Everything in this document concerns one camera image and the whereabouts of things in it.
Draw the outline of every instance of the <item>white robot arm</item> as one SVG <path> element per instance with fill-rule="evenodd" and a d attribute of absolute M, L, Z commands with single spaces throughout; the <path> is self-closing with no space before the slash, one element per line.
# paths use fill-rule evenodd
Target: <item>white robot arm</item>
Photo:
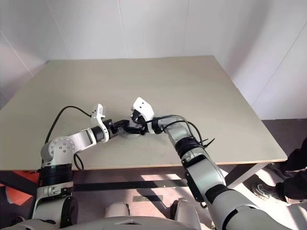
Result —
<path fill-rule="evenodd" d="M 42 147 L 41 184 L 37 190 L 32 219 L 6 230 L 119 230 L 133 226 L 142 230 L 195 229 L 177 221 L 154 217 L 103 218 L 90 223 L 76 224 L 78 205 L 71 196 L 73 156 L 98 142 L 107 142 L 120 128 L 126 132 L 144 135 L 145 132 L 166 132 L 185 168 L 188 186 L 198 202 L 205 202 L 218 230 L 289 230 L 273 220 L 267 213 L 236 190 L 225 186 L 224 177 L 199 143 L 189 123 L 178 115 L 154 117 L 152 107 L 142 98 L 133 105 L 131 119 L 141 127 L 129 127 L 128 120 L 102 122 L 102 106 L 92 112 L 93 128 L 84 129 L 66 137 L 55 138 Z"/>

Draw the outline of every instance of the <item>person's leg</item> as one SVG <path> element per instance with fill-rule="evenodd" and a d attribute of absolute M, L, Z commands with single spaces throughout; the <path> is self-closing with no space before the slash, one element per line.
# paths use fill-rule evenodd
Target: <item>person's leg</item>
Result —
<path fill-rule="evenodd" d="M 281 171 L 296 171 L 307 167 L 307 138 L 303 141 L 300 149 L 295 149 L 288 159 L 279 163 Z"/>
<path fill-rule="evenodd" d="M 293 203 L 292 200 L 307 199 L 307 171 L 301 171 L 294 177 L 276 184 L 276 192 L 280 200 Z"/>

